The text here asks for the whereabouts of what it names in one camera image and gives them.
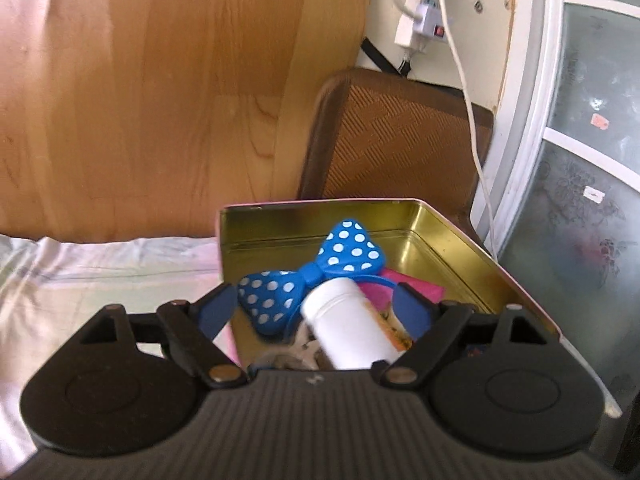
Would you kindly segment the white pill bottle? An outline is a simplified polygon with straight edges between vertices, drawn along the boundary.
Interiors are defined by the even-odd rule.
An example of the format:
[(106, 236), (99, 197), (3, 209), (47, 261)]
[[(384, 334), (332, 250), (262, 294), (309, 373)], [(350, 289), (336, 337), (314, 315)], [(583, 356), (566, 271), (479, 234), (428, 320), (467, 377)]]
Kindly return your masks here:
[(406, 351), (349, 278), (332, 278), (314, 288), (300, 313), (336, 370), (367, 370), (378, 361), (393, 363)]

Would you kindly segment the blue polka dot bow headband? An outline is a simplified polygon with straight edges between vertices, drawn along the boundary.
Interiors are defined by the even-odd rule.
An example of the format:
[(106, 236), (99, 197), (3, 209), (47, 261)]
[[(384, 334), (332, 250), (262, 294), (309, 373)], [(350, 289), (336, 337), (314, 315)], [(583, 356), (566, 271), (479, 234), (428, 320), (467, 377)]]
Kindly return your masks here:
[(291, 336), (300, 318), (305, 297), (334, 278), (392, 288), (395, 283), (382, 275), (384, 252), (355, 219), (345, 219), (332, 228), (314, 260), (297, 270), (265, 270), (243, 276), (236, 285), (240, 307), (258, 335), (271, 339)]

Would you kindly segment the pink macaron biscuit tin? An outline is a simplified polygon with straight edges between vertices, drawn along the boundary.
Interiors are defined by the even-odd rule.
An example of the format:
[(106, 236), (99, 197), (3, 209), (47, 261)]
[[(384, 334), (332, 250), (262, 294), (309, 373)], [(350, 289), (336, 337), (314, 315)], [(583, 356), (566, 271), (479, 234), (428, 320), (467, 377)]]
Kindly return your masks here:
[(423, 200), (358, 198), (233, 205), (219, 214), (222, 277), (237, 283), (246, 274), (296, 270), (316, 256), (341, 220), (355, 219), (383, 249), (386, 266), (445, 289), (448, 300), (497, 313), (518, 304), (540, 319), (575, 358), (585, 358), (563, 337), (544, 309), (495, 262)]

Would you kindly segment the pastel checked bed sheet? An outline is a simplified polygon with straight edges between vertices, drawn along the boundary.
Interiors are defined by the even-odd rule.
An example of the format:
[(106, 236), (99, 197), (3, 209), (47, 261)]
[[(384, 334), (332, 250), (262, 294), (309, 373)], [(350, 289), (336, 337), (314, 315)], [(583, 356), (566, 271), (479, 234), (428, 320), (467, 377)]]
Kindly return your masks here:
[(220, 281), (215, 237), (74, 244), (2, 236), (2, 476), (35, 451), (20, 415), (22, 390), (89, 318), (107, 304), (146, 313), (174, 299), (195, 301)]

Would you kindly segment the glass panel door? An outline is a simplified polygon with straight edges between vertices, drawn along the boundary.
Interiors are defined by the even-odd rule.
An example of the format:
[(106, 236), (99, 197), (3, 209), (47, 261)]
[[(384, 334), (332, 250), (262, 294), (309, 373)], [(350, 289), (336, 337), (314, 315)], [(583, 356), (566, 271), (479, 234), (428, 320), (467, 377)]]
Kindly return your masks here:
[(639, 391), (639, 0), (515, 0), (480, 235), (621, 408)]

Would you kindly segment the brown woven chair back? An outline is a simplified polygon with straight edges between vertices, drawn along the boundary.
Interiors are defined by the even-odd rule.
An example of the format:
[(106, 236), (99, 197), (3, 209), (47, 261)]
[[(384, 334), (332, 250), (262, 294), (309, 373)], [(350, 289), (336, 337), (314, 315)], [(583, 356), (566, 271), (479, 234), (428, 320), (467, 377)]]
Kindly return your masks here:
[(321, 88), (297, 196), (418, 198), (469, 237), (494, 114), (453, 88), (354, 68)]

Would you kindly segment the white power strip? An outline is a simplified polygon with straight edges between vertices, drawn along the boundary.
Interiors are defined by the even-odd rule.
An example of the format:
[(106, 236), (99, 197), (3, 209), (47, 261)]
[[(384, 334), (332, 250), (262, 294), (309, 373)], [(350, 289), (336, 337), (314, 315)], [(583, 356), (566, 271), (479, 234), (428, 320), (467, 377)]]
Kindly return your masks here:
[(392, 0), (400, 13), (394, 44), (402, 50), (406, 65), (418, 53), (424, 53), (429, 42), (442, 42), (451, 46), (444, 0)]

